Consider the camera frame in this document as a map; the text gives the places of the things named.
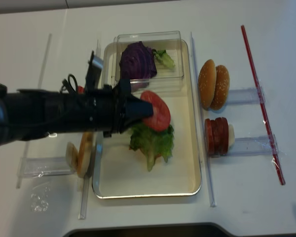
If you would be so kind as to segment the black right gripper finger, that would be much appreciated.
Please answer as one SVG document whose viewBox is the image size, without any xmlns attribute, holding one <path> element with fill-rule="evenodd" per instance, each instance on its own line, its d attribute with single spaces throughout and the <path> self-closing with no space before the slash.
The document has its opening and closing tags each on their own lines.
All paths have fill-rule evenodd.
<svg viewBox="0 0 296 237">
<path fill-rule="evenodd" d="M 126 130 L 130 129 L 134 125 L 141 123 L 143 118 L 128 118 L 128 117 L 121 117 L 119 119 L 119 133 L 122 134 Z"/>
</svg>

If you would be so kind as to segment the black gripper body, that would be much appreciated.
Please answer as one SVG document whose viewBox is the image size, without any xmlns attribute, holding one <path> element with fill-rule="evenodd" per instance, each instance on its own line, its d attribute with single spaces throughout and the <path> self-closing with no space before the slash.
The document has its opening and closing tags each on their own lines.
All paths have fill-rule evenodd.
<svg viewBox="0 0 296 237">
<path fill-rule="evenodd" d="M 130 79 L 120 80 L 115 87 L 105 84 L 102 89 L 89 83 L 88 95 L 92 97 L 89 132 L 103 132 L 104 137 L 111 137 L 128 129 L 126 107 L 131 97 Z"/>
</svg>

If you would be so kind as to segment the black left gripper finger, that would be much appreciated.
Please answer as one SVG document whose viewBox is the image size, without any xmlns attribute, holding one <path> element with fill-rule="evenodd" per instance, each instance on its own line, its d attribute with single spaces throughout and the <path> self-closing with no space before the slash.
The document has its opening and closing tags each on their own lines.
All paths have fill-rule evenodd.
<svg viewBox="0 0 296 237">
<path fill-rule="evenodd" d="M 144 119 L 153 116 L 152 103 L 141 100 L 132 94 L 126 97 L 125 115 L 130 119 Z"/>
</svg>

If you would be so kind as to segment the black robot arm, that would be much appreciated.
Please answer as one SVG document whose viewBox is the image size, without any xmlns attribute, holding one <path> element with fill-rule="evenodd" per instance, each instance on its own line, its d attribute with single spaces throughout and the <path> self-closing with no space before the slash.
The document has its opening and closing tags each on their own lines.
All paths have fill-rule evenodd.
<svg viewBox="0 0 296 237">
<path fill-rule="evenodd" d="M 52 133 L 123 133 L 153 115 L 152 104 L 131 94 L 130 82 L 84 93 L 21 89 L 9 93 L 0 84 L 0 146 Z"/>
</svg>

